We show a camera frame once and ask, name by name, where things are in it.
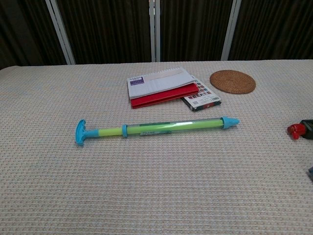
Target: white notebook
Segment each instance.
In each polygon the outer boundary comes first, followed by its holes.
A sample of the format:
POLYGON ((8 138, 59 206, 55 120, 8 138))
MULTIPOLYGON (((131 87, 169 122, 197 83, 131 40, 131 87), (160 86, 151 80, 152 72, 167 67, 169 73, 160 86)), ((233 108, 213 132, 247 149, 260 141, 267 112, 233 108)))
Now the white notebook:
POLYGON ((127 79, 130 99, 155 94, 193 83, 195 79, 183 68, 140 75, 127 79))

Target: red folder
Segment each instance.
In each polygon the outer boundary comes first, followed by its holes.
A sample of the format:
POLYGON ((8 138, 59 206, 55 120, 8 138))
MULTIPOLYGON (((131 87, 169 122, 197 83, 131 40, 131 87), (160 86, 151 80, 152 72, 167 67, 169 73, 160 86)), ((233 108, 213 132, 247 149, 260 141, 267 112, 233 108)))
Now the red folder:
POLYGON ((171 89, 164 92, 146 95, 143 97, 131 99, 131 105, 133 109, 165 102, 172 99, 182 98, 184 96, 197 94, 199 89, 195 83, 188 84, 182 87, 171 89))

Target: book stack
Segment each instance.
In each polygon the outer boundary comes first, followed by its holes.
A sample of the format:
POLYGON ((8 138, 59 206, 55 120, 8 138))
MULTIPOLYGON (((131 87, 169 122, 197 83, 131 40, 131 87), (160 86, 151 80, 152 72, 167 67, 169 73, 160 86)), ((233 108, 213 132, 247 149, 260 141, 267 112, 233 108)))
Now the book stack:
POLYGON ((195 78, 182 67, 131 77, 127 85, 133 109, 199 92, 195 78))

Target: textured fabric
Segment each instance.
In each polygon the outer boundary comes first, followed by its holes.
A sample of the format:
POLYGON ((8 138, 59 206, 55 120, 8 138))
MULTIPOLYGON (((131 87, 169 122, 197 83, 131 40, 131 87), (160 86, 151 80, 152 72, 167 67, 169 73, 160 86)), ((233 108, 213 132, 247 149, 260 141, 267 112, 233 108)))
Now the textured fabric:
POLYGON ((312 0, 242 0, 228 59, 313 59, 312 9, 312 0))
POLYGON ((311 235, 313 141, 286 129, 313 118, 313 61, 11 67, 0 71, 0 234, 311 235), (222 98, 132 110, 126 78, 183 66, 222 98), (218 70, 256 81, 223 93, 218 70), (229 130, 74 142, 87 129, 237 117, 229 130))
POLYGON ((161 60, 220 60, 232 0, 161 0, 161 60))
POLYGON ((1 0, 0 69, 64 64, 45 0, 1 0))
POLYGON ((150 62, 147 0, 58 0, 77 64, 150 62))

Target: red bottle cap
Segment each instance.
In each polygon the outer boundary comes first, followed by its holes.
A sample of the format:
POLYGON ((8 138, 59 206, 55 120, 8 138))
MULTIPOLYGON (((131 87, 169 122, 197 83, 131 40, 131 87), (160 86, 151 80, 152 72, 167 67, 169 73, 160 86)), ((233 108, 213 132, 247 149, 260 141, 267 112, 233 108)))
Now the red bottle cap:
POLYGON ((292 135, 293 139, 297 140, 301 135, 304 135, 307 128, 303 124, 293 124, 287 128, 289 135, 292 135))

